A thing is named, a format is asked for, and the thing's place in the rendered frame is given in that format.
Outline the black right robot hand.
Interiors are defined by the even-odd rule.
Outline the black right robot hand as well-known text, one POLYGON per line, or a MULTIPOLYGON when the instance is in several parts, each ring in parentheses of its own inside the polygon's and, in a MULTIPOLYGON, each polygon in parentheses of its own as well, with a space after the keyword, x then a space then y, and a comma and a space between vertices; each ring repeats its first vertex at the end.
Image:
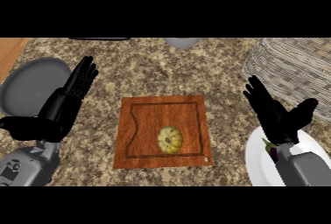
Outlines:
POLYGON ((271 96, 256 75, 248 78, 242 94, 257 114, 269 141, 275 145, 299 144, 297 131, 312 122, 318 99, 305 99, 291 110, 287 110, 282 103, 271 96))

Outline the pale wicker basket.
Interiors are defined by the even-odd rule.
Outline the pale wicker basket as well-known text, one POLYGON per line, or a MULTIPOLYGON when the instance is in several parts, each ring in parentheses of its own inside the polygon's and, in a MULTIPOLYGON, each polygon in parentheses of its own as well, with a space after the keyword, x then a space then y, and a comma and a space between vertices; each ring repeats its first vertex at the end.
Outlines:
POLYGON ((260 38, 242 64, 253 75, 293 105, 316 98, 315 116, 331 122, 331 38, 260 38))

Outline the grey round bowl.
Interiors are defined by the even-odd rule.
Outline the grey round bowl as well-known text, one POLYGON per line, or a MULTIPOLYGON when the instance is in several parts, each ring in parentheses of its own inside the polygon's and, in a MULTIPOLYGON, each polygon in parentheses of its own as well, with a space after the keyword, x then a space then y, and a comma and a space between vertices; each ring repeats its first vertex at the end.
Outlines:
POLYGON ((198 42, 198 38, 166 38, 166 43, 179 49, 191 48, 198 42))

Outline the purple eggplant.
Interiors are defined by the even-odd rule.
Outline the purple eggplant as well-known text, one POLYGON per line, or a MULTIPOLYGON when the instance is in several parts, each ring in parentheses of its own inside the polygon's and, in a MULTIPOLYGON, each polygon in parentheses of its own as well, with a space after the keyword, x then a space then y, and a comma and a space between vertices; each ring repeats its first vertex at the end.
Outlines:
POLYGON ((278 154, 276 154, 276 145, 272 144, 266 139, 263 139, 265 142, 265 150, 273 160, 273 162, 278 161, 278 154))

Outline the yellow pattypan squash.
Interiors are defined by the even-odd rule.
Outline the yellow pattypan squash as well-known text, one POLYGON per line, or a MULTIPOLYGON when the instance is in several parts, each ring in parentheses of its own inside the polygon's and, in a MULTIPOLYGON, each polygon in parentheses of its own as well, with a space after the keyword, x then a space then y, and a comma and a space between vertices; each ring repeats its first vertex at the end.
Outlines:
POLYGON ((160 150, 167 154, 180 151, 183 144, 183 136, 180 130, 174 126, 167 126, 160 130, 158 146, 160 150))

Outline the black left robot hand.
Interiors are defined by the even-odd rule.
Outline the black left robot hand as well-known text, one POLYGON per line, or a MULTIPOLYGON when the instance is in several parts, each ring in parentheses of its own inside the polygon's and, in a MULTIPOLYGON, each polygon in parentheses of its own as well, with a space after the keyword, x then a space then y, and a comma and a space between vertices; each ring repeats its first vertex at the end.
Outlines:
POLYGON ((6 116, 0 129, 7 130, 18 141, 43 140, 59 143, 77 120, 81 102, 99 75, 93 57, 78 62, 64 87, 49 96, 37 116, 6 116))

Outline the grey round plate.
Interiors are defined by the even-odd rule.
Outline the grey round plate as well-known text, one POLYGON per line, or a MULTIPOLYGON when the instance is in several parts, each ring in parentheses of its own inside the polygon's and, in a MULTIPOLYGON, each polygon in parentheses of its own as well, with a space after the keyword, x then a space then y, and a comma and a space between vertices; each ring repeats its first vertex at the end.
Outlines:
POLYGON ((0 85, 0 111, 6 116, 36 116, 53 91, 71 75, 67 62, 53 57, 28 61, 0 85))

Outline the white round plate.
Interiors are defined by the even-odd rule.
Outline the white round plate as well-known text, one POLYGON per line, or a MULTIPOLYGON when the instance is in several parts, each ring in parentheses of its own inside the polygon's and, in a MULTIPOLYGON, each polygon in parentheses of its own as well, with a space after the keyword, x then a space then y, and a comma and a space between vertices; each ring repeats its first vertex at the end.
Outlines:
MULTIPOLYGON (((294 155, 312 151, 331 168, 331 158, 318 141, 300 129, 297 131, 300 143, 290 149, 294 155)), ((257 127, 248 137, 245 145, 245 168, 254 186, 285 186, 275 162, 265 150, 266 135, 262 127, 257 127)))

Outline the brown wooden cutting board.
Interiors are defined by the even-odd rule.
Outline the brown wooden cutting board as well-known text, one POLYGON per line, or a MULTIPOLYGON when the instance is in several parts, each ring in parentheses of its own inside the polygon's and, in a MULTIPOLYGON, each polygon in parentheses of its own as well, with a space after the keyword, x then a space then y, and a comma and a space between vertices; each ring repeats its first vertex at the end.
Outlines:
POLYGON ((123 98, 114 167, 160 168, 211 163, 204 97, 123 98))

